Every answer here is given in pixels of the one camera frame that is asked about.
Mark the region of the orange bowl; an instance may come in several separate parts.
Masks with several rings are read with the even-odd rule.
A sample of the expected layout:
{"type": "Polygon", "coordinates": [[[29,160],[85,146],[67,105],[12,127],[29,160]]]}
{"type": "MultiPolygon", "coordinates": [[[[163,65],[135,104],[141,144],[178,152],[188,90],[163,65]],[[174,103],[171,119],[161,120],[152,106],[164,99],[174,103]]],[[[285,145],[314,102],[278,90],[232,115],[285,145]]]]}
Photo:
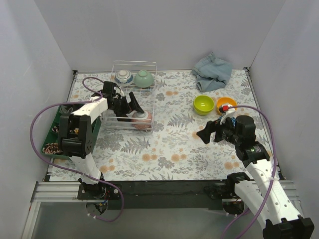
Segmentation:
{"type": "Polygon", "coordinates": [[[218,114],[221,114],[219,108],[222,107],[223,105],[236,106],[237,102],[233,98],[230,98],[230,97],[220,97],[216,103],[216,111],[218,114]]]}

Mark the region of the red floral pattern bowl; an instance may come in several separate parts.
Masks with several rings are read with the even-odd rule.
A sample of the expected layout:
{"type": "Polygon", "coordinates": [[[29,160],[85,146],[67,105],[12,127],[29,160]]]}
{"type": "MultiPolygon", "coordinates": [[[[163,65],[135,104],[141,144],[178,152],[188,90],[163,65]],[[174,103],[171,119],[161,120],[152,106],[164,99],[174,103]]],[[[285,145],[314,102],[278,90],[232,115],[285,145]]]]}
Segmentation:
{"type": "Polygon", "coordinates": [[[144,111],[144,113],[134,112],[132,115],[133,127],[138,130],[145,130],[152,127],[153,116],[150,112],[144,111]]]}

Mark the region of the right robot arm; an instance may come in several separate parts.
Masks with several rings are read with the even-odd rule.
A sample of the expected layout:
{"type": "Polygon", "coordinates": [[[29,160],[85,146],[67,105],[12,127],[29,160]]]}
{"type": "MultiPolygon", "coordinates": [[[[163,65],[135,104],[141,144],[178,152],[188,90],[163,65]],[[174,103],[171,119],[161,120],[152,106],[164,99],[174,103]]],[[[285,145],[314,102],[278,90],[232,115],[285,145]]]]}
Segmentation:
{"type": "Polygon", "coordinates": [[[272,176],[273,166],[264,146],[256,140],[255,123],[249,116],[208,121],[197,136],[208,144],[225,140],[235,146],[247,172],[227,176],[226,194],[240,197],[256,216],[265,239],[309,239],[314,231],[310,218],[295,208],[281,183],[272,176]]]}

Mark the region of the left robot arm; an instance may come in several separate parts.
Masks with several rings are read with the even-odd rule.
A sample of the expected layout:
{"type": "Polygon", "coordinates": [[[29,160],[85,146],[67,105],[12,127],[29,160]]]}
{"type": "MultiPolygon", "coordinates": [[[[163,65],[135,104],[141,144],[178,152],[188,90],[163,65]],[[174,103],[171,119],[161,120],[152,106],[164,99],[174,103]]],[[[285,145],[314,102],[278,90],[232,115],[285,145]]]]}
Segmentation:
{"type": "Polygon", "coordinates": [[[71,159],[77,170],[84,174],[79,182],[84,191],[95,199],[103,198],[107,189],[106,185],[100,182],[104,177],[92,156],[92,124],[107,110],[113,111],[118,121],[132,122],[138,118],[147,120],[151,116],[151,113],[141,108],[133,92],[129,93],[129,97],[128,102],[116,83],[105,81],[102,90],[95,92],[88,103],[60,117],[58,148],[63,155],[71,159]]]}

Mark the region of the red diamond pattern bowl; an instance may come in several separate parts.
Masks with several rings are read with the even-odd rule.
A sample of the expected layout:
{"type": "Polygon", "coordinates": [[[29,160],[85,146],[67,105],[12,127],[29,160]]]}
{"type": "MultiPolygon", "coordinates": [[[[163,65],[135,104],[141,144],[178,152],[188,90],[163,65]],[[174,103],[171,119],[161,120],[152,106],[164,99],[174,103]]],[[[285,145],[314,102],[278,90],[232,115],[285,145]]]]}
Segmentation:
{"type": "MultiPolygon", "coordinates": [[[[231,117],[230,119],[231,119],[231,121],[233,123],[233,126],[235,126],[236,125],[236,118],[235,117],[231,117]]],[[[226,118],[224,119],[223,117],[220,117],[218,120],[220,121],[220,124],[226,123],[226,118]]]]}

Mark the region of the blue floral white bowl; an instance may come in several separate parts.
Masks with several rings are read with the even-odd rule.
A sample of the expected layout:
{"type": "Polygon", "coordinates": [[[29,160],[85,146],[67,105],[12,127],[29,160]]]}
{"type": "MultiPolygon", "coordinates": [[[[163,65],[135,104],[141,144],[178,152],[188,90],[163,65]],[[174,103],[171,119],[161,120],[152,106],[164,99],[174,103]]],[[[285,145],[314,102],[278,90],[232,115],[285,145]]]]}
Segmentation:
{"type": "Polygon", "coordinates": [[[129,86],[133,83],[133,74],[129,70],[122,69],[115,75],[115,82],[118,86],[129,86]]]}

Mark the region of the lime green bowl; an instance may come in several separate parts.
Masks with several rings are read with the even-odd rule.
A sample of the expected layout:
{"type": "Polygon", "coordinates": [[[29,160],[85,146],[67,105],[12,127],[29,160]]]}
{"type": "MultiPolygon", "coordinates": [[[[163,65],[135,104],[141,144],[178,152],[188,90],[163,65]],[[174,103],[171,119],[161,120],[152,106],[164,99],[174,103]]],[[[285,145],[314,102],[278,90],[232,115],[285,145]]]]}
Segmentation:
{"type": "Polygon", "coordinates": [[[200,95],[194,99],[193,106],[199,112],[209,113],[214,109],[215,102],[207,95],[200,95]]]}
{"type": "Polygon", "coordinates": [[[193,104],[195,112],[200,116],[206,116],[212,112],[215,107],[214,102],[194,102],[193,104]]]}

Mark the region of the pale green bowl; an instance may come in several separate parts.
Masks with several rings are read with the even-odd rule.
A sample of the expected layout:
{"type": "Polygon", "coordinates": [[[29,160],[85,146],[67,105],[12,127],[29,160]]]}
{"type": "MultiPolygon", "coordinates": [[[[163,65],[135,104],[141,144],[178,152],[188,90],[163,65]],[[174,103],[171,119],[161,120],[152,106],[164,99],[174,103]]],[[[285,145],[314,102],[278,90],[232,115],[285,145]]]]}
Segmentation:
{"type": "Polygon", "coordinates": [[[149,71],[140,70],[134,77],[134,83],[139,88],[147,88],[154,83],[154,78],[149,71]]]}

